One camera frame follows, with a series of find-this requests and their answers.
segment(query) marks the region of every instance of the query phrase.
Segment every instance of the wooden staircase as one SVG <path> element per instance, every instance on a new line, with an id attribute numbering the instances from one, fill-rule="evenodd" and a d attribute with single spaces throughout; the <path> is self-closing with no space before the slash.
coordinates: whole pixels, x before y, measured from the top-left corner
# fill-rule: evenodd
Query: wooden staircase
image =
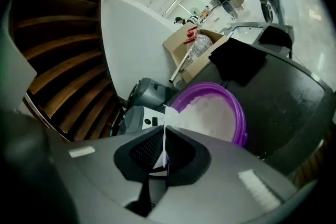
<path id="1" fill-rule="evenodd" d="M 122 111 L 100 29 L 100 0 L 13 0 L 10 33 L 37 77 L 27 92 L 69 141 L 110 135 Z"/>

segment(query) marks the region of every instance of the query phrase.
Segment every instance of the black mesh grille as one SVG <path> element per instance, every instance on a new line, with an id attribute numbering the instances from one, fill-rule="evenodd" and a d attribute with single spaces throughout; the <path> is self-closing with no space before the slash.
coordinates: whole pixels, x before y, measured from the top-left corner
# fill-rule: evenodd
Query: black mesh grille
<path id="1" fill-rule="evenodd" d="M 161 155 L 162 147 L 163 130 L 132 148 L 130 155 L 142 169 L 150 172 Z"/>

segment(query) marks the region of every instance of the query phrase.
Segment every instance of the cardboard box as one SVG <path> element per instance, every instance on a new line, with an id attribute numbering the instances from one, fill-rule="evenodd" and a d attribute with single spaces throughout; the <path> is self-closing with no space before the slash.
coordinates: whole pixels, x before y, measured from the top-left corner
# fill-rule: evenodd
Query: cardboard box
<path id="1" fill-rule="evenodd" d="M 163 46 L 172 55 L 176 66 L 181 63 L 187 53 L 187 47 L 183 42 L 188 40 L 187 32 L 193 27 L 195 27 L 194 24 L 186 23 L 163 43 Z M 213 45 L 181 73 L 186 83 L 189 83 L 210 62 L 209 56 L 211 52 L 228 40 L 226 36 L 210 30 L 201 29 L 199 33 L 208 36 L 213 42 Z"/>

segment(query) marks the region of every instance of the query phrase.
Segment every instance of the white powder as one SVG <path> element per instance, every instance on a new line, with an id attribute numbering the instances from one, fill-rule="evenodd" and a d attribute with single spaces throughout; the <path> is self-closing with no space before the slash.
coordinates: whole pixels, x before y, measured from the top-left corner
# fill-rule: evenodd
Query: white powder
<path id="1" fill-rule="evenodd" d="M 234 111 L 220 95 L 196 97 L 181 111 L 179 126 L 231 142 L 236 130 Z"/>

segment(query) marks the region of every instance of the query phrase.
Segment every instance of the purple bowl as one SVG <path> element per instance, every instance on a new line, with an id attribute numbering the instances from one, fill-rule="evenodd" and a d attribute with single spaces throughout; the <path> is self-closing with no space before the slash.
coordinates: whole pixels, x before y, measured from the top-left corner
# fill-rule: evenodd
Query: purple bowl
<path id="1" fill-rule="evenodd" d="M 236 130 L 232 143 L 243 147 L 247 140 L 244 112 L 232 93 L 225 90 L 222 86 L 211 82 L 201 82 L 189 86 L 174 100 L 171 107 L 180 113 L 196 97 L 207 94 L 218 94 L 222 96 L 231 106 L 236 117 Z"/>

